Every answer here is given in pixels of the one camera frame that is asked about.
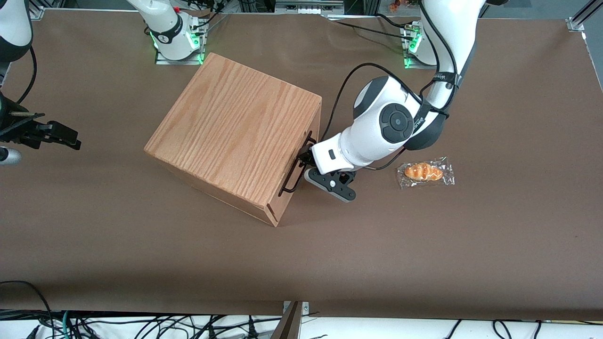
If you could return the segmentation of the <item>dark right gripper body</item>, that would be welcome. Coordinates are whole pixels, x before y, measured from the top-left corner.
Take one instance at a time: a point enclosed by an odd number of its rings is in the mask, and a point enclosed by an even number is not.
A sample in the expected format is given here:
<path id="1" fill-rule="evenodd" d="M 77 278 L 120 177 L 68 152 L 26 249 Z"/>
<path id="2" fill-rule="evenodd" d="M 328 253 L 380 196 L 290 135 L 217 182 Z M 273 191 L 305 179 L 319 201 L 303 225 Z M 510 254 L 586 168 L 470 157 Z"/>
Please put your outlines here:
<path id="1" fill-rule="evenodd" d="M 0 93 L 0 139 L 11 142 L 19 139 L 24 133 L 32 131 L 30 122 L 45 116 L 44 113 L 29 112 L 24 106 L 5 97 Z"/>

